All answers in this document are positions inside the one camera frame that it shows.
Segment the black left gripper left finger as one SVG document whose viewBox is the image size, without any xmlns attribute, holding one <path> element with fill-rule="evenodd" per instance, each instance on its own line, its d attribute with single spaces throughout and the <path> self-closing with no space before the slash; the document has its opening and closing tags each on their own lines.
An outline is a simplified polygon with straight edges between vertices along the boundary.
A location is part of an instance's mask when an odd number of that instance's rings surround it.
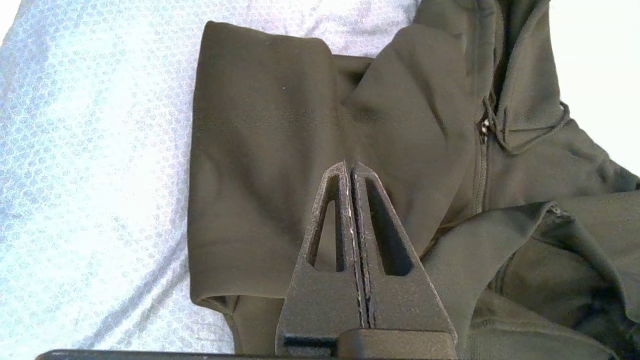
<svg viewBox="0 0 640 360">
<path fill-rule="evenodd" d="M 334 203 L 334 271 L 316 268 L 329 203 Z M 338 337 L 368 323 L 351 178 L 342 161 L 318 187 L 276 328 L 278 351 L 335 351 Z"/>
</svg>

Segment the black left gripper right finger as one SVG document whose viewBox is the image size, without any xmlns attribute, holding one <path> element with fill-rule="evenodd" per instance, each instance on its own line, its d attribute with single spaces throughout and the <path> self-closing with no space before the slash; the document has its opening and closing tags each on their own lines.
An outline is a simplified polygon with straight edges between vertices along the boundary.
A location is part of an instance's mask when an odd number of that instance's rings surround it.
<svg viewBox="0 0 640 360">
<path fill-rule="evenodd" d="M 455 350 L 457 332 L 378 174 L 357 162 L 351 180 L 366 327 Z"/>
</svg>

